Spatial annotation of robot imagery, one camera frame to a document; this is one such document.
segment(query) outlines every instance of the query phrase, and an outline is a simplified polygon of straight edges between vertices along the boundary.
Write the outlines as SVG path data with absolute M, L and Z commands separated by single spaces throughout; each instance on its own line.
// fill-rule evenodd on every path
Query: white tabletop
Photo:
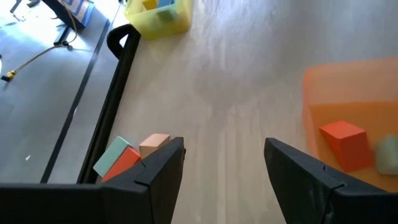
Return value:
M 195 0 L 193 10 L 187 33 L 141 40 L 110 139 L 184 137 L 173 223 L 284 223 L 265 138 L 305 151 L 305 68 L 397 55 L 398 1 Z

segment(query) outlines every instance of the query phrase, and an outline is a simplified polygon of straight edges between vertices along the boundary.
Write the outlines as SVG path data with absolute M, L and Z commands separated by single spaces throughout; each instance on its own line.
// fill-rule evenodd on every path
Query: beige block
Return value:
M 149 136 L 145 141 L 141 142 L 139 145 L 139 152 L 141 154 L 141 159 L 149 156 L 158 148 L 164 146 L 170 141 L 169 134 L 153 134 Z

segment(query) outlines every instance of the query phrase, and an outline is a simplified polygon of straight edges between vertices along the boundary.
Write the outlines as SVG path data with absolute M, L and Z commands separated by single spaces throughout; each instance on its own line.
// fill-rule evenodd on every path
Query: light green block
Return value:
M 128 146 L 130 144 L 126 140 L 120 136 L 116 137 L 93 167 L 98 175 L 104 177 Z
M 389 134 L 376 150 L 376 167 L 380 174 L 398 175 L 398 138 Z

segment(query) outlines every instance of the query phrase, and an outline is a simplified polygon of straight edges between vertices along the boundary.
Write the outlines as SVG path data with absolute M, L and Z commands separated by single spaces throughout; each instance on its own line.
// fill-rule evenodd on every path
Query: yellow bin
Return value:
M 147 40 L 189 30 L 192 1 L 175 0 L 174 4 L 146 10 L 143 0 L 128 0 L 124 14 L 134 28 Z

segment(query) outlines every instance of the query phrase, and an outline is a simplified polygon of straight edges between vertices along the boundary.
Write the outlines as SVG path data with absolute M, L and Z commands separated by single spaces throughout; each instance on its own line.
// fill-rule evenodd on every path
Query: red block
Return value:
M 102 179 L 102 182 L 105 182 L 110 178 L 121 174 L 140 160 L 141 157 L 138 152 L 136 152 L 132 147 L 127 147 L 121 154 L 119 159 L 117 159 L 117 161 L 113 164 L 110 170 L 106 173 L 106 175 Z
M 320 131 L 344 171 L 373 166 L 373 152 L 365 130 L 346 121 L 337 121 L 322 126 Z

